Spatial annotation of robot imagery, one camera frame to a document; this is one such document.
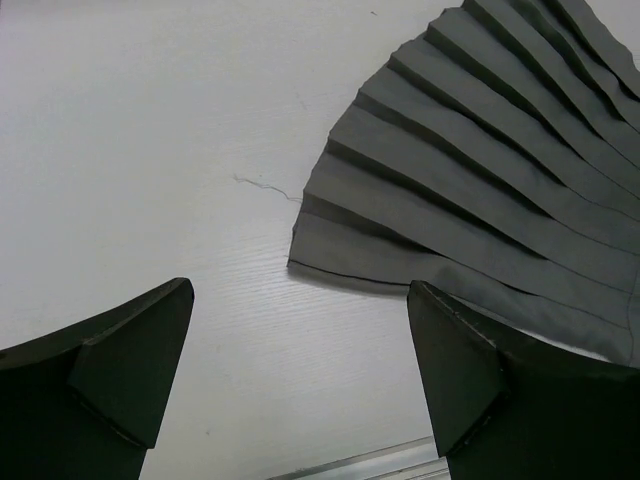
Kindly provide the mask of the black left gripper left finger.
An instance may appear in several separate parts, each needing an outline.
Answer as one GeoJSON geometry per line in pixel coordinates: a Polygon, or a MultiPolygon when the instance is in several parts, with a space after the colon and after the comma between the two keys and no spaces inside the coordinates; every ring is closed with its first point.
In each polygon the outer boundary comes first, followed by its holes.
{"type": "Polygon", "coordinates": [[[4,479],[137,479],[156,445],[194,305],[174,278],[1,352],[4,479]]]}

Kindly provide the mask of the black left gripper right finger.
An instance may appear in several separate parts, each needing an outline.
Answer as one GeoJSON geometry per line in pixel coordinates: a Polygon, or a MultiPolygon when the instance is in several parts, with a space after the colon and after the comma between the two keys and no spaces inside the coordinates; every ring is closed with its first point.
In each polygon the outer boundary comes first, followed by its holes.
{"type": "Polygon", "coordinates": [[[422,281],[407,309],[452,478],[638,477],[637,369],[535,339],[422,281]]]}

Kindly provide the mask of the grey pleated skirt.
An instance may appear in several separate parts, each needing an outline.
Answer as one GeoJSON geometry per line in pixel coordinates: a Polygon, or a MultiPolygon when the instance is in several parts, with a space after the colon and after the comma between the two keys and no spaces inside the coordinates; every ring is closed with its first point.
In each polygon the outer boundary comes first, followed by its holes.
{"type": "Polygon", "coordinates": [[[639,363],[639,72],[584,1],[445,9],[359,89],[304,188],[288,268],[425,281],[639,363]]]}

